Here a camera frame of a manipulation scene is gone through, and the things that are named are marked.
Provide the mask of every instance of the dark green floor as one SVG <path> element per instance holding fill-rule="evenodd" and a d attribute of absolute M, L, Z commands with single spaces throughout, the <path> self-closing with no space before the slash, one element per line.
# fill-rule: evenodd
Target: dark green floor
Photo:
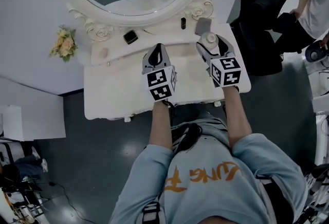
<path fill-rule="evenodd" d="M 298 163 L 313 160 L 316 146 L 315 115 L 311 91 L 300 57 L 293 57 L 281 73 L 251 77 L 252 89 L 242 100 L 254 132 L 265 134 Z M 177 108 L 178 118 L 193 118 L 198 109 L 224 117 L 213 104 Z M 136 115 L 130 123 L 84 117 L 83 93 L 64 98 L 66 138 L 39 140 L 40 152 L 48 161 L 49 173 L 42 182 L 65 186 L 68 196 L 83 215 L 97 224 L 109 221 L 118 195 L 138 154 L 147 145 L 151 112 Z M 63 190 L 41 185 L 44 211 L 50 224 L 86 223 L 68 205 Z"/>

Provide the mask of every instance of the white ornate frame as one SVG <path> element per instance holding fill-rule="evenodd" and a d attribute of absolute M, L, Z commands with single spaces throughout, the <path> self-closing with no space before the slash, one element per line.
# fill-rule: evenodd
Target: white ornate frame
<path fill-rule="evenodd" d="M 68 11 L 74 13 L 75 18 L 84 19 L 84 26 L 88 36 L 93 41 L 93 48 L 97 47 L 99 43 L 101 46 L 104 43 L 104 47 L 109 47 L 111 36 L 117 34 L 122 36 L 122 33 L 127 29 L 138 30 L 146 26 L 163 24 L 165 32 L 166 21 L 174 16 L 185 16 L 188 21 L 196 21 L 200 17 L 213 17 L 212 0 L 174 0 L 154 13 L 134 16 L 108 12 L 93 4 L 92 0 L 67 1 L 69 2 Z M 120 56 L 123 57 L 140 49 L 123 51 Z"/>

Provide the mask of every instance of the white sneaker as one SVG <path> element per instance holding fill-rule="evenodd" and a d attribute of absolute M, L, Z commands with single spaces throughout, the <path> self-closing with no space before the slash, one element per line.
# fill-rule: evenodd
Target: white sneaker
<path fill-rule="evenodd" d="M 35 150 L 35 148 L 33 146 L 32 146 L 32 154 L 34 155 L 36 160 L 41 159 L 41 157 L 39 156 L 39 154 L 37 153 L 37 151 Z"/>
<path fill-rule="evenodd" d="M 41 166 L 42 166 L 43 172 L 48 172 L 48 165 L 47 165 L 46 159 L 42 159 Z"/>

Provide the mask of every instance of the person's hand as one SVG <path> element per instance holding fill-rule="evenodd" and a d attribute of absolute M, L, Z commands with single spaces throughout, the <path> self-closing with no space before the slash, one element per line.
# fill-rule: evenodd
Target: person's hand
<path fill-rule="evenodd" d="M 324 47 L 329 41 L 329 35 L 325 36 L 323 40 L 320 42 L 321 48 Z"/>
<path fill-rule="evenodd" d="M 297 10 L 297 8 L 296 8 L 296 9 L 293 9 L 293 10 L 290 12 L 290 14 L 294 14 L 295 17 L 296 17 L 296 19 L 299 19 L 300 16 L 302 15 L 302 13 L 300 13 L 300 12 Z"/>

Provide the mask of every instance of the flower bouquet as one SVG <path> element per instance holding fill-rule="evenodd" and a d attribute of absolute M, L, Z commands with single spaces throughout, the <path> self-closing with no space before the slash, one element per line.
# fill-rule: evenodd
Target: flower bouquet
<path fill-rule="evenodd" d="M 70 58 L 74 56 L 75 50 L 78 48 L 74 42 L 76 30 L 70 30 L 63 25 L 59 27 L 60 31 L 57 32 L 57 41 L 53 49 L 51 49 L 49 56 L 59 55 L 64 62 L 68 62 Z"/>

